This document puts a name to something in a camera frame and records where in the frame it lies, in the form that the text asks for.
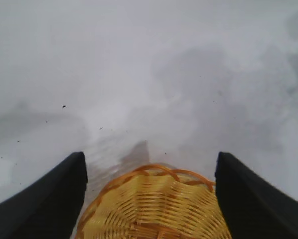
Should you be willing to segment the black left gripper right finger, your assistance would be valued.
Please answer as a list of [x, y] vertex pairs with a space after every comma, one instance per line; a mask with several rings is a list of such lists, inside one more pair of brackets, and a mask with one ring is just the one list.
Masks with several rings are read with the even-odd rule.
[[216, 197], [234, 239], [298, 239], [298, 201], [219, 152]]

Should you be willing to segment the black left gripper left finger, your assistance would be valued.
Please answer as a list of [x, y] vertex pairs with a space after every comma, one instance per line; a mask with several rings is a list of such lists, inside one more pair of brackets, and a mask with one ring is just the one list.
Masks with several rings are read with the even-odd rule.
[[85, 200], [85, 155], [75, 152], [0, 203], [0, 239], [68, 239]]

